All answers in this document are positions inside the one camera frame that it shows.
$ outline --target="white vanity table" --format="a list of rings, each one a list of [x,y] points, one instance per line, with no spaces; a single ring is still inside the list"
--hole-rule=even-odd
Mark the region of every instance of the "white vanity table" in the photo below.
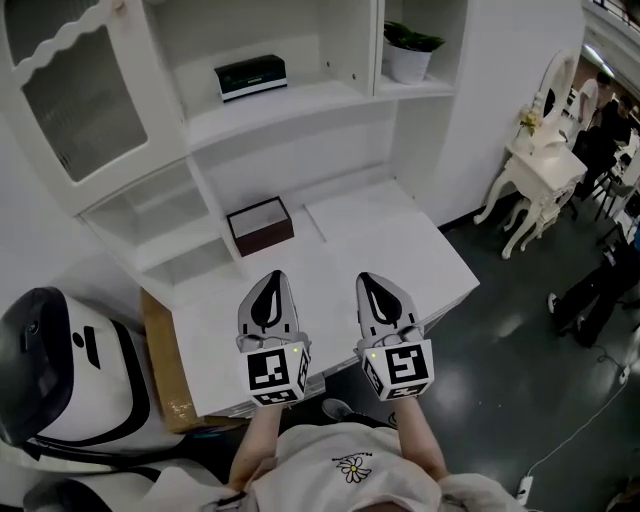
[[[571,198],[587,170],[567,149],[566,140],[559,133],[562,109],[571,90],[575,66],[575,57],[568,51],[561,50],[554,56],[533,103],[533,109],[542,120],[541,126],[526,144],[516,145],[514,141],[506,145],[512,156],[493,183],[484,211],[473,219],[476,224],[487,219],[507,183],[513,183],[528,199],[516,205],[511,223],[505,228],[513,225],[519,211],[527,210],[522,224],[502,251],[505,260],[534,226],[537,229],[521,245],[523,251],[532,238],[539,238],[545,227],[555,222],[560,208]]]
[[[530,200],[531,205],[527,216],[502,251],[502,257],[505,260],[511,257],[511,251],[515,245],[533,228],[543,210],[565,194],[573,193],[587,170],[586,166],[566,147],[560,149],[560,155],[557,158],[546,159],[517,152],[511,146],[508,146],[507,150],[513,156],[507,161],[504,170],[491,186],[484,211],[473,219],[476,224],[487,219],[507,183],[513,183],[518,192]]]

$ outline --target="white cable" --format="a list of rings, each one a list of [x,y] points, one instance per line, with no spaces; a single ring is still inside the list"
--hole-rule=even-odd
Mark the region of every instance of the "white cable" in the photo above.
[[[604,410],[609,407],[611,405],[611,403],[618,398],[618,395],[620,393],[622,393],[622,391],[624,390],[624,388],[627,387],[627,384],[629,383],[629,380],[627,379],[627,381],[620,387],[620,389],[618,391],[616,391],[616,394],[613,395],[609,401],[604,404],[604,406],[597,412],[595,413],[593,416],[591,416],[591,418],[589,418],[589,421],[587,421],[584,425],[582,425],[578,430],[576,430],[571,437],[569,437],[568,439],[566,439],[565,441],[563,441],[557,448],[555,448],[553,451],[551,451],[546,457],[544,457],[543,459],[540,459],[538,462],[536,462],[533,466],[531,466],[529,468],[529,471],[527,471],[527,474],[525,476],[531,476],[531,472],[533,471],[533,469],[542,464],[544,461],[546,461],[548,458],[550,458],[552,455],[554,455],[556,452],[560,451],[562,449],[562,447],[564,447],[566,444],[568,444],[569,442],[571,442],[580,432],[582,432],[585,428],[587,428],[591,422],[593,420],[595,420],[598,416],[600,416]]]

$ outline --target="white table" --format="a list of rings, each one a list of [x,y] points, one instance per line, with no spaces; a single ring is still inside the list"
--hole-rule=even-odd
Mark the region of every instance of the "white table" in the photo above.
[[[173,311],[199,415],[235,411],[247,401],[237,369],[238,305],[275,269],[287,274],[300,327],[312,341],[309,382],[356,362],[353,349],[362,337],[355,293],[360,272],[380,274],[404,288],[427,321],[442,316],[479,284],[395,181],[309,205],[291,216],[293,239],[244,258],[250,279]]]
[[[566,147],[561,148],[557,158],[545,159],[517,152],[510,145],[507,146],[507,150],[513,156],[493,182],[484,211],[473,218],[476,224],[484,222],[491,214],[502,188],[509,182],[531,201],[527,216],[502,251],[504,259],[509,259],[513,247],[535,225],[544,208],[556,201],[566,190],[575,188],[587,170]]]

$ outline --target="white robot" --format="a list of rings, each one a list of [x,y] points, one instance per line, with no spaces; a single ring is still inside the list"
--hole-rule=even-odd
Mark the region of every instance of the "white robot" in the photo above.
[[[424,339],[411,297],[388,279],[356,280],[363,339],[356,354],[380,400],[422,394],[434,380],[431,340]],[[311,342],[298,330],[287,276],[276,270],[256,284],[238,309],[240,376],[258,406],[304,398]]]

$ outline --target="daisy print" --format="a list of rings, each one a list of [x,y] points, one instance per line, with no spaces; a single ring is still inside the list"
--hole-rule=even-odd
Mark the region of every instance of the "daisy print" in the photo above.
[[[338,462],[336,466],[342,473],[346,475],[347,483],[360,483],[369,476],[370,469],[364,469],[362,466],[362,457],[347,457]]]

